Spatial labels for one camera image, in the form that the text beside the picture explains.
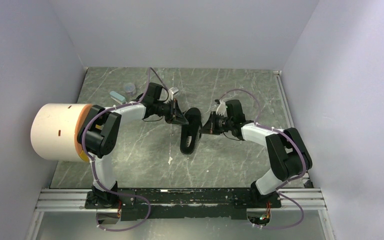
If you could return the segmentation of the black canvas sneaker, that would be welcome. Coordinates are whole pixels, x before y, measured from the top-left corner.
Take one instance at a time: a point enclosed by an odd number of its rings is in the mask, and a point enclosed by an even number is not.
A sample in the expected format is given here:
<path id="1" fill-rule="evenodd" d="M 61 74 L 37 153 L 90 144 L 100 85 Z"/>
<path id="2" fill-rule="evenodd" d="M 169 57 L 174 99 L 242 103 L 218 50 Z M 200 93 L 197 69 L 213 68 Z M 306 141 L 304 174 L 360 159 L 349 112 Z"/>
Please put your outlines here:
<path id="1" fill-rule="evenodd" d="M 201 111 L 192 107 L 188 109 L 184 116 L 188 124 L 182 125 L 180 135 L 180 152 L 184 155 L 191 155 L 196 147 L 197 141 L 201 138 L 200 129 L 202 127 Z"/>

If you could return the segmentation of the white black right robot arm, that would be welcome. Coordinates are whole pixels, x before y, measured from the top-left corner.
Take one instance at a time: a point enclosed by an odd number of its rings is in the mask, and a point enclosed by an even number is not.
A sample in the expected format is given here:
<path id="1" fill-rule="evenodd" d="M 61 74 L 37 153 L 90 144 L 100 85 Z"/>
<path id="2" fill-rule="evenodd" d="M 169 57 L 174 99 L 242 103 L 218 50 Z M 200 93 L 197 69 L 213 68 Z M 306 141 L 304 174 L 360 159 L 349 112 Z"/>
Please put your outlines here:
<path id="1" fill-rule="evenodd" d="M 238 141 L 253 142 L 267 149 L 270 169 L 250 186 L 249 199 L 255 207 L 262 207 L 269 195 L 312 168 L 312 159 L 296 128 L 268 128 L 247 120 L 238 99 L 216 100 L 216 103 L 217 109 L 210 113 L 200 133 L 231 133 Z"/>

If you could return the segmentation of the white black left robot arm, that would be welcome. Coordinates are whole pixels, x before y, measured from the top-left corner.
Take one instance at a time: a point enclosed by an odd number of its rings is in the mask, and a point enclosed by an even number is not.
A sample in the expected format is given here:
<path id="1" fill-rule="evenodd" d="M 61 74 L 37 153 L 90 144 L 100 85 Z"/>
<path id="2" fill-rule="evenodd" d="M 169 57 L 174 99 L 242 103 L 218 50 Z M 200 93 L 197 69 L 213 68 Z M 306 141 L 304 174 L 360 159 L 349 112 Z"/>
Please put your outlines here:
<path id="1" fill-rule="evenodd" d="M 175 95 L 177 87 L 169 88 L 167 99 L 161 100 L 164 87 L 151 82 L 146 92 L 138 98 L 112 107 L 93 105 L 80 128 L 77 141 L 89 159 L 93 184 L 92 193 L 98 203 L 106 208 L 114 207 L 119 200 L 117 180 L 113 175 L 112 162 L 106 159 L 116 146 L 121 125 L 147 119 L 153 115 L 162 117 L 166 123 L 186 127 L 190 125 L 185 113 L 180 110 Z"/>

